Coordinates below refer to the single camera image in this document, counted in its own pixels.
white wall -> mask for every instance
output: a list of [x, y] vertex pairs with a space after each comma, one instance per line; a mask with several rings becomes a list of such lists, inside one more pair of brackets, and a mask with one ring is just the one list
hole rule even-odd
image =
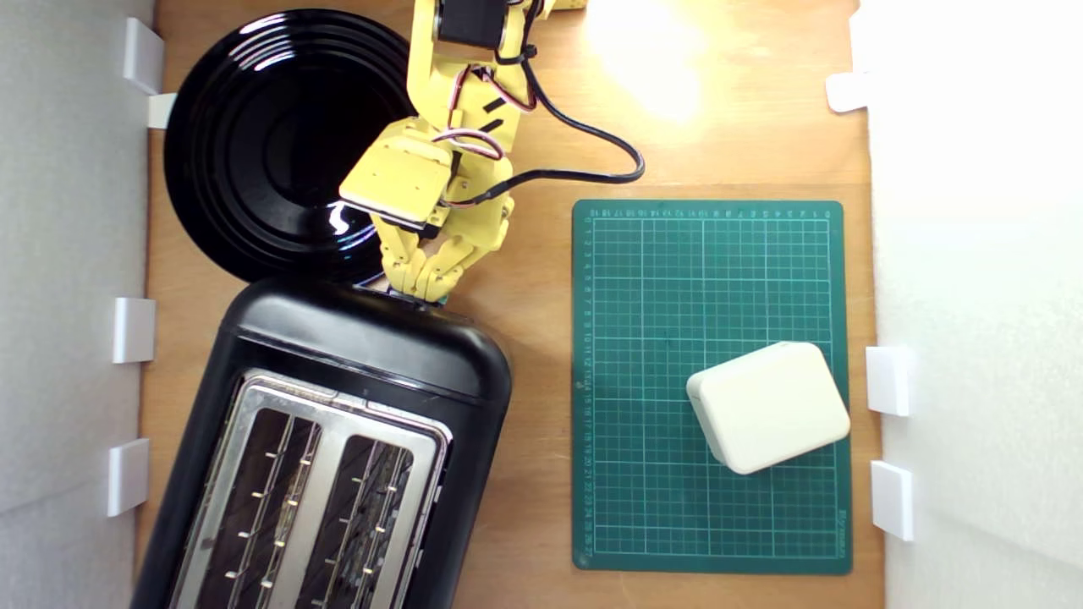
[[114, 609], [134, 519], [105, 518], [139, 367], [109, 363], [142, 296], [146, 99], [120, 76], [153, 0], [0, 0], [0, 607]]
[[916, 354], [889, 609], [1083, 607], [1078, 3], [865, 0], [877, 331]]

white box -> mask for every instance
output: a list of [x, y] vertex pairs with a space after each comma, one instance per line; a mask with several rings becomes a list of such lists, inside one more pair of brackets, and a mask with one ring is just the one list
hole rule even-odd
[[841, 440], [850, 417], [820, 348], [779, 342], [696, 373], [688, 396], [715, 458], [752, 474]]

black plate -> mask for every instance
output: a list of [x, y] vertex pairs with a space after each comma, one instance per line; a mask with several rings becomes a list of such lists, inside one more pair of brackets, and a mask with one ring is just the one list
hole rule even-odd
[[166, 182], [192, 239], [249, 282], [378, 276], [368, 216], [348, 208], [332, 224], [332, 204], [380, 131], [414, 115], [408, 59], [406, 40], [379, 23], [312, 9], [269, 15], [211, 48], [166, 133]]

black cable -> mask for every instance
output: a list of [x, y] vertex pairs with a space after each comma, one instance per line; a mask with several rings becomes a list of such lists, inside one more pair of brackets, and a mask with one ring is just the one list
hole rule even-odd
[[464, 200], [447, 202], [448, 205], [457, 207], [478, 205], [492, 198], [496, 198], [516, 186], [534, 180], [566, 180], [599, 184], [627, 184], [639, 180], [647, 169], [647, 163], [643, 160], [642, 153], [640, 153], [635, 146], [613, 133], [603, 131], [597, 127], [580, 122], [567, 116], [553, 105], [549, 95], [547, 95], [545, 90], [542, 89], [537, 75], [534, 74], [534, 68], [531, 66], [530, 59], [527, 59], [531, 53], [529, 51], [530, 44], [526, 42], [530, 37], [531, 27], [534, 25], [534, 18], [538, 15], [538, 9], [542, 4], [543, 0], [535, 0], [534, 4], [531, 7], [531, 12], [526, 16], [526, 25], [523, 28], [523, 52], [521, 56], [523, 57], [523, 74], [526, 76], [527, 87], [534, 91], [537, 100], [542, 102], [542, 105], [545, 106], [547, 111], [549, 111], [549, 114], [553, 115], [558, 120], [573, 129], [576, 129], [577, 131], [604, 140], [628, 153], [628, 156], [636, 161], [636, 169], [628, 173], [597, 173], [593, 171], [578, 171], [573, 169], [531, 169], [530, 171], [524, 171], [512, 176], [503, 182], [498, 182], [493, 187], [478, 196]]

red and white wire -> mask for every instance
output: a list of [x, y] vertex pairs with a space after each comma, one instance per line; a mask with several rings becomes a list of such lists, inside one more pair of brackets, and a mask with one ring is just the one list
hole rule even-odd
[[526, 103], [523, 103], [518, 99], [516, 99], [514, 95], [509, 93], [508, 90], [505, 89], [504, 86], [496, 80], [496, 75], [493, 72], [492, 67], [490, 66], [479, 67], [477, 70], [474, 70], [474, 74], [477, 74], [479, 78], [481, 78], [485, 82], [492, 85], [493, 89], [496, 90], [496, 94], [499, 95], [500, 99], [504, 100], [506, 103], [519, 108], [519, 112], [522, 112], [523, 114], [530, 114], [534, 112], [534, 108], [537, 107], [538, 100], [537, 96], [534, 94], [533, 89], [530, 89], [527, 87], [527, 94], [530, 95], [530, 99]]
[[[478, 144], [470, 144], [461, 141], [459, 138], [480, 140], [484, 142], [485, 145], [481, 146]], [[448, 129], [432, 139], [433, 142], [442, 142], [444, 140], [451, 140], [452, 145], [456, 147], [479, 154], [493, 160], [500, 160], [504, 158], [504, 146], [500, 145], [500, 142], [496, 141], [496, 138], [493, 135], [478, 129]]]

